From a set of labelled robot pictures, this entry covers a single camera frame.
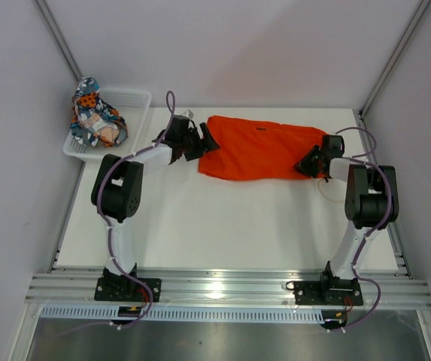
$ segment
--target folded orange cloth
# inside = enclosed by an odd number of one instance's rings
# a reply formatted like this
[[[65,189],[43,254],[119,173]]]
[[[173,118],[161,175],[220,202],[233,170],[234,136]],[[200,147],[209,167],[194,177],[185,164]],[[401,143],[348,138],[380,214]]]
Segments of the folded orange cloth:
[[[230,181],[263,178],[306,179],[294,170],[326,133],[308,126],[291,126],[214,115],[208,129],[219,150],[206,153],[199,172]]]

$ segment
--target white table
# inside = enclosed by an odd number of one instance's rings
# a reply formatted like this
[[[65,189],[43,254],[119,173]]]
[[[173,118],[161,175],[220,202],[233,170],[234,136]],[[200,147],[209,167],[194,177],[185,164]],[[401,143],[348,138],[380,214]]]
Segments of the white table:
[[[211,115],[314,126],[326,132],[355,125],[349,109],[192,108],[196,123]],[[168,121],[165,108],[150,111],[138,148],[147,146]],[[344,133],[346,155],[361,153],[357,132]],[[139,267],[319,270],[333,257],[347,225],[342,203],[327,201],[318,180],[231,182],[197,172],[198,161],[184,158],[144,178],[134,226]],[[87,163],[71,212],[58,266],[104,266],[105,225],[90,203],[99,170]],[[343,199],[345,184],[321,184]],[[395,272],[386,231],[363,263],[368,272]]]

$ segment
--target cloth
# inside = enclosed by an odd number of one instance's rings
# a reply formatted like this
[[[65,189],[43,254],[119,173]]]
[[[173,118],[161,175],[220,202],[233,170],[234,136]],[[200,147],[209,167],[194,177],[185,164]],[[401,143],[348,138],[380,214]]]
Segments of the cloth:
[[[128,138],[125,120],[99,96],[100,87],[93,77],[82,77],[74,92],[71,134],[79,144],[113,147]]]
[[[326,134],[307,126],[218,115],[210,117],[207,125],[220,149],[200,159],[199,172],[230,181],[307,179],[293,166],[314,145],[320,146]]]

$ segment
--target gray wall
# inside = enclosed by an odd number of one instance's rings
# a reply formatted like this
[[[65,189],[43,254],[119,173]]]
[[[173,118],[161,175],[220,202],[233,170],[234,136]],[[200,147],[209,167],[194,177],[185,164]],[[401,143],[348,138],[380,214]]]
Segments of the gray wall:
[[[74,81],[29,0],[0,1],[0,360],[47,265],[80,163],[62,153]]]
[[[165,106],[359,108],[419,0],[49,0],[84,74]]]
[[[379,140],[378,161],[397,168],[403,246],[431,289],[431,12],[367,125]]]

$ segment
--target laundry basket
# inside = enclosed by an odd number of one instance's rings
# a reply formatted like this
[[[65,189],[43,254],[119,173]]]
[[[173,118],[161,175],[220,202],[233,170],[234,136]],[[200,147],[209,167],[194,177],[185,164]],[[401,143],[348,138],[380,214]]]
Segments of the laundry basket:
[[[76,156],[86,162],[91,159],[102,160],[107,154],[126,156],[136,151],[138,139],[147,122],[152,95],[144,90],[104,88],[100,89],[100,97],[125,119],[128,138],[118,147],[90,147],[75,141],[69,130],[63,144],[63,153],[67,156]]]

